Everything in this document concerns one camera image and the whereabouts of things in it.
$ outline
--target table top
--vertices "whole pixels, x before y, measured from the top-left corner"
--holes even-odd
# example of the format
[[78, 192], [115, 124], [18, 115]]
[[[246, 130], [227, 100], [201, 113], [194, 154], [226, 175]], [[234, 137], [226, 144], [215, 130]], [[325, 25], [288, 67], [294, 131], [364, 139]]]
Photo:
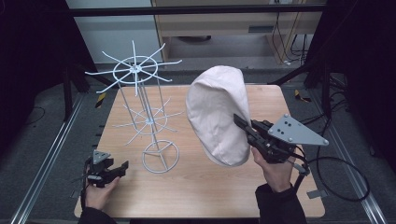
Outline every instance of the table top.
[[[131, 115], [125, 107], [121, 91], [107, 119], [97, 150], [108, 152], [119, 167], [129, 161], [130, 167], [112, 193], [105, 208], [111, 217], [147, 217], [147, 218], [231, 218], [259, 217], [255, 190], [265, 183], [262, 169], [253, 156], [237, 167], [224, 167], [215, 164], [205, 154], [186, 115], [185, 97], [189, 86], [161, 86], [166, 115], [174, 115], [160, 121], [158, 129], [166, 122], [166, 127], [156, 133], [157, 140], [168, 140], [177, 146], [179, 159], [177, 165], [163, 174], [149, 172], [142, 164], [142, 154], [151, 144], [151, 136], [136, 135], [133, 125], [116, 127], [132, 123]], [[134, 87], [122, 88], [128, 106], [134, 112], [142, 110], [139, 97], [135, 97]], [[146, 87], [153, 114], [161, 107], [160, 90], [157, 86]], [[247, 85], [247, 98], [250, 116], [256, 120], [276, 122], [285, 113], [289, 114], [284, 96], [278, 86]], [[136, 126], [140, 116], [135, 119]], [[164, 153], [167, 162], [172, 163], [174, 150]], [[291, 182], [298, 176], [293, 170]], [[298, 197], [307, 217], [321, 217], [324, 206], [320, 198], [309, 199], [306, 193], [316, 190], [312, 175], [307, 176], [298, 190]], [[79, 202], [75, 215], [79, 217]]]

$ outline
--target beige cap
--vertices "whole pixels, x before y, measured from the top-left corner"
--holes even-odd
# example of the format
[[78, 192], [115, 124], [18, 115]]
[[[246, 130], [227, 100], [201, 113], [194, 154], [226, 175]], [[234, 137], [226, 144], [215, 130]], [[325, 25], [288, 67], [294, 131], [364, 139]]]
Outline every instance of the beige cap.
[[219, 165], [238, 166], [248, 160], [246, 133], [233, 114], [250, 123], [248, 96], [241, 70], [215, 66], [196, 78], [187, 93], [187, 117], [208, 158]]

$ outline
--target metal display stand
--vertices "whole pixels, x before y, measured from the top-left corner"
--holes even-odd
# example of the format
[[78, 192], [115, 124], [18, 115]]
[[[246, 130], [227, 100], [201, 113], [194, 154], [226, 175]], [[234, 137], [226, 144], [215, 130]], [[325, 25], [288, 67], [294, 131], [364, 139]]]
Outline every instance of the metal display stand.
[[[114, 83], [106, 87], [102, 91], [97, 91], [97, 93], [103, 93], [110, 88], [112, 88], [115, 85], [118, 85], [120, 88], [120, 93], [122, 95], [122, 98], [124, 100], [124, 107], [128, 111], [132, 122], [131, 123], [126, 123], [126, 124], [121, 124], [117, 125], [115, 127], [124, 127], [124, 126], [130, 126], [133, 125], [134, 129], [136, 130], [136, 134], [125, 144], [129, 145], [136, 139], [136, 137], [139, 134], [142, 135], [149, 135], [151, 137], [151, 144], [149, 144], [142, 153], [142, 161], [143, 165], [145, 168], [155, 174], [161, 174], [168, 172], [172, 168], [174, 168], [177, 164], [178, 157], [179, 157], [179, 151], [177, 146], [169, 141], [169, 140], [158, 140], [156, 134], [162, 131], [163, 129], [167, 129], [171, 132], [176, 132], [177, 130], [171, 129], [166, 126], [168, 118], [179, 115], [183, 112], [172, 114], [172, 115], [167, 115], [165, 113], [165, 106], [167, 103], [170, 101], [168, 99], [165, 103], [163, 102], [163, 95], [161, 92], [161, 84], [160, 80], [163, 80], [165, 82], [171, 82], [172, 79], [165, 79], [162, 77], [159, 77], [157, 75], [158, 73], [158, 66], [160, 65], [168, 65], [168, 64], [176, 64], [176, 63], [181, 63], [181, 60], [175, 63], [157, 63], [155, 60], [152, 59], [152, 57], [160, 52], [164, 48], [165, 44], [152, 53], [150, 56], [136, 56], [135, 49], [134, 49], [134, 56], [126, 58], [124, 60], [118, 60], [114, 57], [111, 57], [104, 53], [108, 58], [113, 59], [117, 61], [118, 63], [114, 66], [113, 70], [111, 71], [105, 71], [105, 72], [98, 72], [98, 73], [89, 73], [86, 72], [87, 75], [90, 76], [98, 76], [98, 75], [105, 75], [105, 74], [112, 74], [114, 79], [116, 80]], [[158, 85], [158, 90], [159, 90], [159, 97], [161, 98], [161, 107], [155, 108], [151, 107], [149, 103], [149, 97], [146, 92], [145, 88], [145, 81], [151, 79], [151, 78], [157, 78], [157, 85]], [[121, 84], [124, 85], [134, 85], [135, 86], [135, 92], [134, 92], [134, 97], [139, 97], [140, 103], [142, 105], [142, 109], [140, 111], [135, 111], [133, 110], [127, 101], [127, 96], [122, 90]], [[176, 158], [172, 162], [172, 164], [168, 165], [167, 162], [165, 161], [163, 153], [165, 150], [174, 150], [176, 152]], [[147, 163], [147, 156], [155, 156], [159, 158], [159, 162], [163, 165], [163, 169], [152, 169], [152, 164], [149, 165]]]

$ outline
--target person's left hand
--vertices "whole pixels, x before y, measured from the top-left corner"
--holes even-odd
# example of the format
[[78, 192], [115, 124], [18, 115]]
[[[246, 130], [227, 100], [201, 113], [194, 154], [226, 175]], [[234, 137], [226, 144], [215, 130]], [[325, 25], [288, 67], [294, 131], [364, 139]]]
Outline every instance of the person's left hand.
[[94, 185], [89, 185], [86, 189], [85, 206], [103, 210], [111, 191], [119, 184], [120, 177], [117, 176], [111, 183], [104, 188], [97, 188]]

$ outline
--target black metal bar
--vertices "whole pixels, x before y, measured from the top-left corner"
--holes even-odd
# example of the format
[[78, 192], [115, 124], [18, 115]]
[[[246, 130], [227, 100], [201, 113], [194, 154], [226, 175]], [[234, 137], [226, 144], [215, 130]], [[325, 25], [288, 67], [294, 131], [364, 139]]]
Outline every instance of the black metal bar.
[[192, 6], [192, 7], [113, 7], [113, 8], [71, 8], [51, 10], [48, 14], [72, 17], [143, 16], [176, 14], [220, 14], [220, 13], [260, 13], [260, 12], [316, 12], [323, 11], [326, 4], [290, 5], [235, 5], [235, 6]]

